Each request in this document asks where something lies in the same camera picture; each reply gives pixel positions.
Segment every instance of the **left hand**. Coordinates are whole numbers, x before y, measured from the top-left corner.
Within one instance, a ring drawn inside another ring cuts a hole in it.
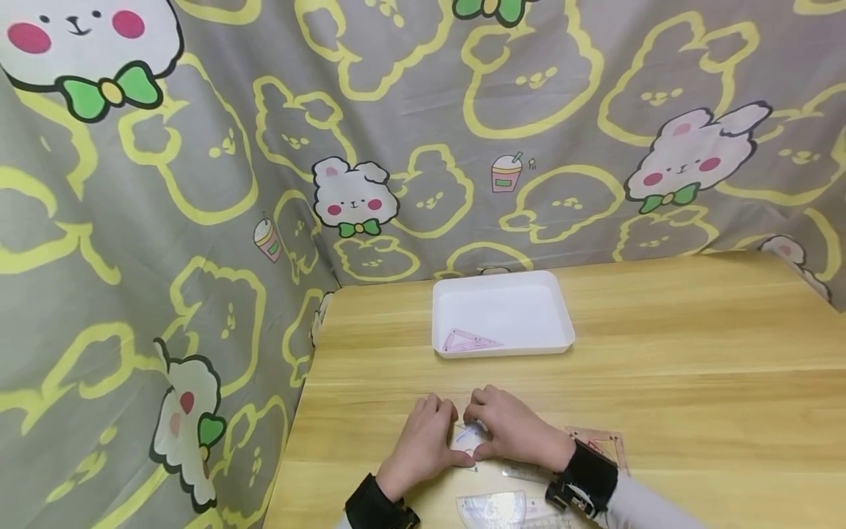
[[[393,502],[420,482],[432,479],[448,466],[473,466],[473,456],[447,446],[450,427],[459,411],[449,400],[435,394],[418,399],[405,422],[399,440],[382,463],[376,483]]]

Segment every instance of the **gray sleeve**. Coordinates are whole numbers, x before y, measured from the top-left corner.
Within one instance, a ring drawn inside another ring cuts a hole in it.
[[[693,516],[622,472],[608,511],[594,521],[603,529],[705,529]]]

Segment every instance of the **bunny face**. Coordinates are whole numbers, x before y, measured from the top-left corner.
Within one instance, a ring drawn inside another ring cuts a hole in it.
[[[110,79],[134,61],[162,76],[183,49],[168,0],[4,0],[0,29],[0,64],[30,89],[64,76]]]
[[[195,510],[202,512],[217,502],[209,479],[209,449],[220,441],[227,427],[226,421],[216,415],[220,377],[204,356],[176,360],[162,340],[156,339],[155,345],[168,367],[172,385],[162,401],[150,456],[168,472],[180,475]]]
[[[787,235],[773,235],[761,245],[761,251],[768,251],[781,257],[787,264],[802,276],[814,291],[831,303],[832,291],[820,281],[817,276],[805,267],[807,254],[805,248]]]
[[[506,267],[488,267],[479,272],[481,276],[496,275],[498,273],[511,273]]]
[[[775,235],[761,245],[762,251],[776,254],[797,267],[805,265],[805,248],[787,235]]]
[[[727,179],[755,153],[752,130],[771,112],[755,102],[717,120],[705,108],[670,120],[626,181],[629,198],[669,196],[689,186],[705,190]]]
[[[317,340],[320,339],[320,330],[323,327],[323,318],[326,317],[326,309],[329,307],[329,300],[332,299],[334,292],[326,292],[323,295],[323,300],[320,303],[320,308],[315,312],[315,317],[311,321],[311,345],[316,346]]]
[[[315,164],[312,173],[317,184],[315,213],[326,226],[373,221],[381,225],[397,216],[399,201],[387,187],[390,175],[377,164],[359,163],[350,169],[341,158],[331,157]]]

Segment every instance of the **pink ruler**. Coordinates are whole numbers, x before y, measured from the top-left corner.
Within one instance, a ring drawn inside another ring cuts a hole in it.
[[[447,341],[443,343],[443,350],[444,352],[465,351],[486,349],[488,347],[496,347],[497,345],[502,344],[492,339],[479,336],[478,334],[468,333],[467,331],[454,328],[449,331]]]

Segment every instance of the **hand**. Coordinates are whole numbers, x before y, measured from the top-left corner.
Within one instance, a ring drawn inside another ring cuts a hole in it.
[[[492,435],[476,448],[477,461],[503,457],[562,472],[576,450],[567,433],[545,423],[508,391],[490,385],[473,390],[464,410],[464,422],[472,421],[480,421]]]
[[[440,400],[435,394],[417,400],[397,446],[376,475],[376,483],[388,499],[398,501],[414,485],[432,479],[448,466],[475,465],[470,455],[447,446],[447,434],[458,418],[459,411],[449,400]]]

